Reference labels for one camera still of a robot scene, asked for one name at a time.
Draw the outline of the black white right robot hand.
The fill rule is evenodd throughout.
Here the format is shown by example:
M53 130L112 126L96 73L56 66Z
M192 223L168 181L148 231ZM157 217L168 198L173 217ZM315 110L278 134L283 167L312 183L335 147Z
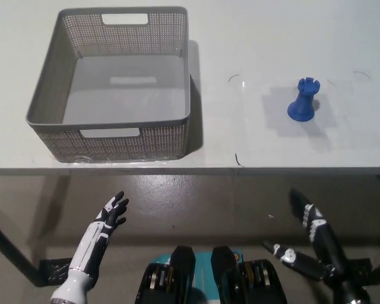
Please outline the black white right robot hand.
M350 277L352 268L349 261L320 210L295 189L289 192L289 202L292 214L301 222L316 257L270 241L264 241L262 246L286 267L315 281Z

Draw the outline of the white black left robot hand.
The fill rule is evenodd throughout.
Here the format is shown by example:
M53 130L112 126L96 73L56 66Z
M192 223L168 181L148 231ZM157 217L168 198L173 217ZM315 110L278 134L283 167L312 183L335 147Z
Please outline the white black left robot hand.
M124 192L114 195L101 209L97 217L86 229L78 248L72 258L69 268L79 270L97 281L99 267L109 240L115 229L122 225L125 217L121 217L127 210L128 198Z

